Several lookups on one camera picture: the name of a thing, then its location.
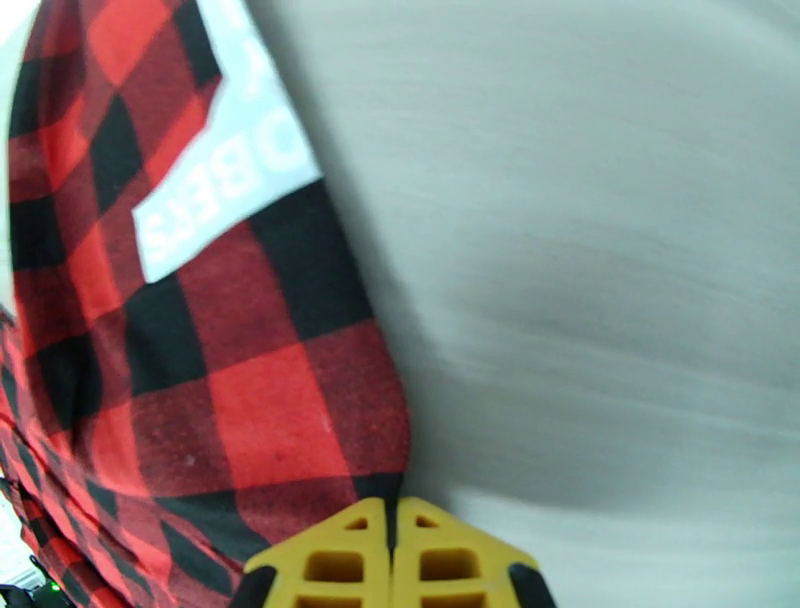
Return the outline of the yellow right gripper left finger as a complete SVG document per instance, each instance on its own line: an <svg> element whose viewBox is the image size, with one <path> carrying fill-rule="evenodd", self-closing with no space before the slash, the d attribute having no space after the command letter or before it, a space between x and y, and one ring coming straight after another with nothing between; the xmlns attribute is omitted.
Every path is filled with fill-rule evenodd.
<svg viewBox="0 0 800 608"><path fill-rule="evenodd" d="M394 506L367 498L250 558L232 607L387 607Z"/></svg>

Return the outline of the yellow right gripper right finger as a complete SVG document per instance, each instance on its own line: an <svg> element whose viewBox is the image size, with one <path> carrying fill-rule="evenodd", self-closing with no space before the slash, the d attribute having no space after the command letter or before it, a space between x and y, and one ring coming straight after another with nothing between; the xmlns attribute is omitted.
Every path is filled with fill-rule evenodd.
<svg viewBox="0 0 800 608"><path fill-rule="evenodd" d="M396 511L395 607L554 607L527 553L441 508L406 497Z"/></svg>

